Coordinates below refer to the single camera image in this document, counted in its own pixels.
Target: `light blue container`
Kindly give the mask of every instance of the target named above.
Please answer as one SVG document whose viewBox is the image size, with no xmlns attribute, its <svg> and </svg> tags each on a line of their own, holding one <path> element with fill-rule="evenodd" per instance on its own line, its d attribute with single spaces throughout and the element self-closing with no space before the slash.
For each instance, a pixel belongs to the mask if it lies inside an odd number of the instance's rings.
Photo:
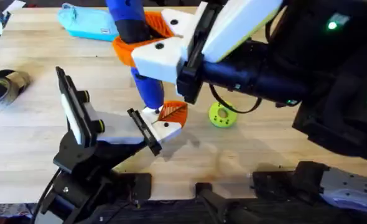
<svg viewBox="0 0 367 224">
<path fill-rule="evenodd" d="M 101 9 L 65 3 L 58 11 L 58 20 L 74 37 L 113 41 L 118 36 L 111 14 Z"/>
</svg>

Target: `white label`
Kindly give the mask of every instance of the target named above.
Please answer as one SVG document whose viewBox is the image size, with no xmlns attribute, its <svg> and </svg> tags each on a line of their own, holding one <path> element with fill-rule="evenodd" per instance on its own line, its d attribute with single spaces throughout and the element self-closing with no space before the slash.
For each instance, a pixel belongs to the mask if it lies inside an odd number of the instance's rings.
<svg viewBox="0 0 367 224">
<path fill-rule="evenodd" d="M 109 29 L 101 29 L 101 33 L 102 34 L 110 34 L 110 30 Z"/>
</svg>

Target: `yellow ball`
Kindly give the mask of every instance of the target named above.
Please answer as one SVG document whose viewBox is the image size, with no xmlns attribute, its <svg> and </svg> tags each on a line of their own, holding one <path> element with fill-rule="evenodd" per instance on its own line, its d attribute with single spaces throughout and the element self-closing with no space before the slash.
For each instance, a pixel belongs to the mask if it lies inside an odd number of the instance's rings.
<svg viewBox="0 0 367 224">
<path fill-rule="evenodd" d="M 211 105 L 210 110 L 208 111 L 208 117 L 211 123 L 213 123 L 215 126 L 219 128 L 229 128 L 236 122 L 238 114 L 230 111 L 228 108 L 225 108 L 219 102 L 216 102 Z"/>
</svg>

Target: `paper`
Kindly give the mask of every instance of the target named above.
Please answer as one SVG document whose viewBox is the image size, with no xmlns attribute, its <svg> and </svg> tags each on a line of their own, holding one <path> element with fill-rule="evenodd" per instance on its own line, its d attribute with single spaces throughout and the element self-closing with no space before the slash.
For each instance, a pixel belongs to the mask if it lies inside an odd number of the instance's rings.
<svg viewBox="0 0 367 224">
<path fill-rule="evenodd" d="M 5 14 L 7 11 L 12 13 L 13 10 L 15 9 L 20 9 L 22 8 L 24 5 L 26 4 L 26 2 L 23 1 L 19 1 L 19 0 L 15 0 L 14 2 L 12 2 L 12 4 L 10 4 L 5 10 L 4 12 L 2 12 L 3 14 Z M 0 35 L 2 34 L 2 24 L 0 22 Z"/>
</svg>

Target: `orange clip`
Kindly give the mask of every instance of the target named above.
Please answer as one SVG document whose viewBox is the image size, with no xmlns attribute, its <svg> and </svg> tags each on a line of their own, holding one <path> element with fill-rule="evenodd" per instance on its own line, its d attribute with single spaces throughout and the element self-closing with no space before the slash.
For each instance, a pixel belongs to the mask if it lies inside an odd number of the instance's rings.
<svg viewBox="0 0 367 224">
<path fill-rule="evenodd" d="M 168 25 L 164 22 L 161 12 L 145 12 L 145 18 L 147 24 L 164 38 L 174 36 Z M 163 40 L 163 38 L 147 40 L 134 44 L 126 44 L 123 40 L 121 40 L 120 36 L 118 36 L 113 40 L 112 45 L 118 58 L 123 64 L 136 68 L 134 60 L 131 57 L 131 52 L 137 47 L 151 44 L 159 40 Z"/>
</svg>

